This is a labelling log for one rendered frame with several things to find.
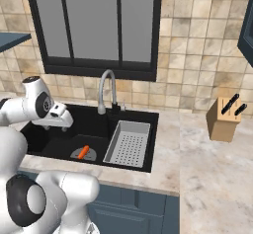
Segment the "grey perforated sink tray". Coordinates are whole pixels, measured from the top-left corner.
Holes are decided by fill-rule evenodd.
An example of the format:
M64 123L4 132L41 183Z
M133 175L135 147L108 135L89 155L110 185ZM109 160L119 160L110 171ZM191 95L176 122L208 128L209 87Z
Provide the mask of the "grey perforated sink tray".
M150 124L120 120L105 154L104 163L142 168Z

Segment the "black framed window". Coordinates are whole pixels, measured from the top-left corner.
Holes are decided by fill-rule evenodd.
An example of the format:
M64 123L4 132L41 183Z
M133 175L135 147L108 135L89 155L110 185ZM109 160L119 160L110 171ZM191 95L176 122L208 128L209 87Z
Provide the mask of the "black framed window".
M156 80L161 0L29 0L44 72Z

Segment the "dark blue wall shelf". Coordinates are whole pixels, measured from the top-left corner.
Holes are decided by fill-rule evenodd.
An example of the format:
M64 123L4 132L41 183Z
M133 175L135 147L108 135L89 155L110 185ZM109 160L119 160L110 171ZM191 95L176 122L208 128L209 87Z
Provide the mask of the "dark blue wall shelf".
M32 36L30 34L0 33L0 52L12 48L31 37Z

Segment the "dark blue cupboard door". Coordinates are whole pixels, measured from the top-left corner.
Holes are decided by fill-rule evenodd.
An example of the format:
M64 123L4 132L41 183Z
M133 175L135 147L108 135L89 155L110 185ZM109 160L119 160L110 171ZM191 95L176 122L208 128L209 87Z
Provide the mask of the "dark blue cupboard door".
M165 201L165 195L101 185L88 211L100 234L161 234Z
M162 234L180 234L180 198L166 197Z

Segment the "dark blue wall cupboard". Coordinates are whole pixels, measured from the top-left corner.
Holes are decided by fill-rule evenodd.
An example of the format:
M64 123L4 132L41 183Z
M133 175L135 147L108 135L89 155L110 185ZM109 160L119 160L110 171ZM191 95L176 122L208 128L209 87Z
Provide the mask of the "dark blue wall cupboard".
M253 0L248 1L237 46L253 68Z

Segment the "black sink basin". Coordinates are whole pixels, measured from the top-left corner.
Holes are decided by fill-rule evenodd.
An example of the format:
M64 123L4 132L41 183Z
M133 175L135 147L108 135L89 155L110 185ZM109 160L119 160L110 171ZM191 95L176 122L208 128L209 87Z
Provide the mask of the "black sink basin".
M45 130L39 125L28 123L22 129L28 141L28 153L30 155L66 160L98 166L107 166L138 172L149 173L152 167L154 144L157 131L158 113L137 111L122 111L120 109L107 109L103 115L98 109L88 106L70 105L68 110L73 116L74 123L67 131L63 132L59 127L51 127ZM142 168L120 166L104 163L104 157L109 147L116 126L120 120L145 122L150 124L147 148ZM71 153L89 145L97 153L95 161L71 158Z

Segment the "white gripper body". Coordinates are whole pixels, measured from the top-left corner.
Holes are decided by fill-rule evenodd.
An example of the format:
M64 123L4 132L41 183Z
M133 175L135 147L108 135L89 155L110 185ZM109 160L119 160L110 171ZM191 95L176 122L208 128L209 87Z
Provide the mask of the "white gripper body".
M47 114L45 118L33 120L33 124L41 126L70 127L73 124L73 117L68 110L65 110L59 117Z

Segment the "wooden knife block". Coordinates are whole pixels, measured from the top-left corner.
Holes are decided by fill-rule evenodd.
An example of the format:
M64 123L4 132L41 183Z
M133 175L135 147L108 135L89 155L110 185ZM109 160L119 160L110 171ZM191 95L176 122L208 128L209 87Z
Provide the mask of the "wooden knife block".
M228 98L218 97L206 114L210 140L231 142L235 128L241 123L241 115L234 114L241 106L241 99L237 99L223 115L221 110L228 101Z

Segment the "orange carrot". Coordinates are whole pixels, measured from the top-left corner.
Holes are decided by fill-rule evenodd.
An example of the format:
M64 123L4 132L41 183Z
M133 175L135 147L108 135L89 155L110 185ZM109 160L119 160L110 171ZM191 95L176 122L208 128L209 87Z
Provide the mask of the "orange carrot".
M77 156L78 159L83 159L85 155L89 152L89 145L85 145Z

